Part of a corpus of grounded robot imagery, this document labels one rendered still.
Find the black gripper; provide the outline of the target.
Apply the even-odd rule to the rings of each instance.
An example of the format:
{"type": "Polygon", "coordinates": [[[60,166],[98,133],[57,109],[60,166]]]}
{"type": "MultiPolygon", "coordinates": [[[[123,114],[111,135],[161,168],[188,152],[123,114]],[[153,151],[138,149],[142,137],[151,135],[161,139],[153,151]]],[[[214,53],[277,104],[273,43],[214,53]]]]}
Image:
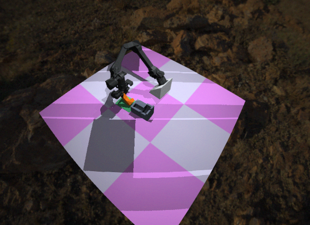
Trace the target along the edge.
{"type": "Polygon", "coordinates": [[[123,98],[124,94],[122,92],[124,92],[125,94],[127,94],[128,90],[130,89],[130,87],[128,87],[128,85],[132,86],[133,85],[133,81],[127,79],[125,80],[125,82],[123,84],[118,84],[117,91],[113,91],[110,95],[111,97],[114,97],[115,99],[118,99],[120,96],[123,98]]]}

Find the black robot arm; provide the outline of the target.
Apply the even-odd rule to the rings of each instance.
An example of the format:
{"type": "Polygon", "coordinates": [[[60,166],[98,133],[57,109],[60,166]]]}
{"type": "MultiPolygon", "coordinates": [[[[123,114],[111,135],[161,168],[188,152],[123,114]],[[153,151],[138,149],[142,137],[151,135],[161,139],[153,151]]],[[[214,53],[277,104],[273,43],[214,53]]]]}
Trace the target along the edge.
{"type": "Polygon", "coordinates": [[[168,80],[166,80],[166,78],[164,77],[165,75],[164,71],[159,70],[156,66],[154,66],[150,62],[150,60],[148,59],[148,57],[142,50],[141,43],[138,40],[134,40],[132,42],[122,45],[116,61],[114,62],[114,64],[111,66],[109,70],[111,73],[110,79],[106,80],[105,82],[106,82],[106,86],[110,90],[113,89],[114,87],[117,88],[118,84],[123,84],[125,82],[124,76],[126,75],[126,73],[124,71],[120,72],[119,74],[117,73],[121,69],[122,60],[127,50],[132,50],[141,58],[141,60],[145,63],[146,67],[148,68],[147,73],[150,75],[150,77],[157,80],[157,82],[159,83],[159,86],[168,82],[168,80]]]}

